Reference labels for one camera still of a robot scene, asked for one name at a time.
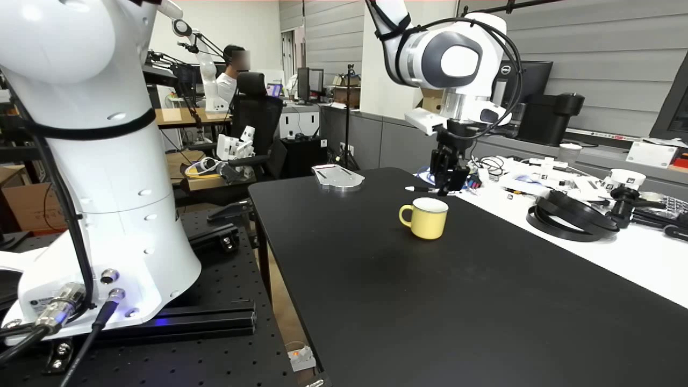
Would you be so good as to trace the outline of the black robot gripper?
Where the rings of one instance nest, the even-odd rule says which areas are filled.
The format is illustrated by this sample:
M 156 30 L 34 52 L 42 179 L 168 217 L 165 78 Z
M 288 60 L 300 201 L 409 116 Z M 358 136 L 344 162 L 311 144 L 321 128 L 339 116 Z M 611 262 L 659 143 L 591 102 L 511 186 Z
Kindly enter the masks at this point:
M 436 139 L 431 156 L 434 191 L 436 196 L 448 196 L 446 181 L 450 181 L 450 191 L 461 191 L 470 177 L 466 151 L 475 144 L 480 128 L 448 120 L 446 125 L 434 125 L 432 134 Z

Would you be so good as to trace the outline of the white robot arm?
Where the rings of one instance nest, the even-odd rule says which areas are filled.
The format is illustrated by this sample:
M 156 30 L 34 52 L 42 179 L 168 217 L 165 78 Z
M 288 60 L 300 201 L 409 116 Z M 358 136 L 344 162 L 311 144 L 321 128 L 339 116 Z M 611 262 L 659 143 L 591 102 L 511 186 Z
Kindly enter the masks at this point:
M 11 345 L 154 320 L 203 273 L 176 215 L 145 58 L 173 0 L 0 0 L 0 68 L 67 215 L 53 246 L 18 253 Z

